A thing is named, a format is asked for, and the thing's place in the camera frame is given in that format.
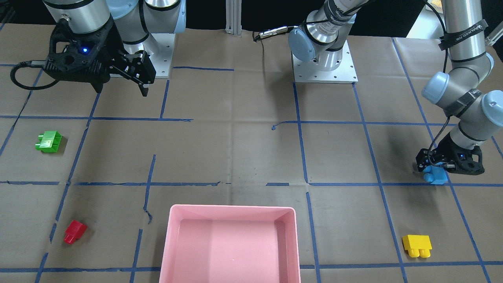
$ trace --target pink tray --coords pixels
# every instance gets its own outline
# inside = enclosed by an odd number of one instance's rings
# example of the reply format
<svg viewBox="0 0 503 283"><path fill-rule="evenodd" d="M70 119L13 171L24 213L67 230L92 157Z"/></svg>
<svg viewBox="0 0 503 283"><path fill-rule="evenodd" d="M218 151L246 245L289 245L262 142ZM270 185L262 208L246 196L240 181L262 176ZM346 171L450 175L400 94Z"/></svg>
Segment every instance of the pink tray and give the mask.
<svg viewBox="0 0 503 283"><path fill-rule="evenodd" d="M159 283L300 283L291 207L171 207Z"/></svg>

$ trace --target black background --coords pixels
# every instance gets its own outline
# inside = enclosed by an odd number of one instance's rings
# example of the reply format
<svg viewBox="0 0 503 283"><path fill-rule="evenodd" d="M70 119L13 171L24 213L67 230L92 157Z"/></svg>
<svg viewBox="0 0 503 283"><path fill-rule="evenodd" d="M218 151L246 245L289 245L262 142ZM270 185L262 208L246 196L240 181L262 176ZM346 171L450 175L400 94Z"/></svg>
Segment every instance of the black background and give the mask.
<svg viewBox="0 0 503 283"><path fill-rule="evenodd" d="M319 9L324 0L242 0L242 28L263 31L301 23ZM482 0L482 14L488 35L503 21L503 0ZM12 0L15 23L54 24L41 0ZM424 4L418 0L378 0L363 7L357 15L351 35L406 37ZM225 0L187 0L187 27L225 29ZM495 46L503 58L503 40Z"/></svg>

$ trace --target yellow block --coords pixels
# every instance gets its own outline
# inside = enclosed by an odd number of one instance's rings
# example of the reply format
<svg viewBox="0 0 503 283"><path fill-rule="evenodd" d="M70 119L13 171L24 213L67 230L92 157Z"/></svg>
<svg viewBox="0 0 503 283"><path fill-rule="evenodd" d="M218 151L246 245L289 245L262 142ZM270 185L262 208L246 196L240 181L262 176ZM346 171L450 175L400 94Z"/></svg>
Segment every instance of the yellow block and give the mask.
<svg viewBox="0 0 503 283"><path fill-rule="evenodd" d="M432 244L428 235L405 235L402 237L403 247L410 257L427 258L431 256Z"/></svg>

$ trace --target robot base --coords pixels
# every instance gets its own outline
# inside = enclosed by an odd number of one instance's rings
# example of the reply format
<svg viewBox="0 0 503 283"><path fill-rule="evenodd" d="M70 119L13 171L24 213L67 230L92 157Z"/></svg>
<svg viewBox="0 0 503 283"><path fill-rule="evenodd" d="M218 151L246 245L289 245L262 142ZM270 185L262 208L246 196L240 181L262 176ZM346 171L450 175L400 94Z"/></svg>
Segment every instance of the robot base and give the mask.
<svg viewBox="0 0 503 283"><path fill-rule="evenodd" d="M343 60L333 71L316 69L316 63L303 62L292 54L293 73L297 83L352 84L358 81L353 58L346 41L343 46Z"/></svg>
<svg viewBox="0 0 503 283"><path fill-rule="evenodd" d="M159 54L151 57L150 60L155 68L156 79L168 79L170 77L173 50L175 48L175 34L153 33L152 36L159 44ZM113 78L121 78L120 75L110 74Z"/></svg>

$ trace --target green block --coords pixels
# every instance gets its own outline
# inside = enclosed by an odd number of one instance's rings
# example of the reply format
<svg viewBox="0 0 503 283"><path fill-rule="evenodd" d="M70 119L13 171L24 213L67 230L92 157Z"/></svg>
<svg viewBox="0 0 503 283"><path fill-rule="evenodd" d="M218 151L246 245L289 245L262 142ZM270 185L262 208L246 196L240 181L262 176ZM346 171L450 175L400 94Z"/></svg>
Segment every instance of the green block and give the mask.
<svg viewBox="0 0 503 283"><path fill-rule="evenodd" d="M61 135L58 131L45 131L38 135L38 144L35 144L35 149L45 153L58 152L59 144L61 143Z"/></svg>

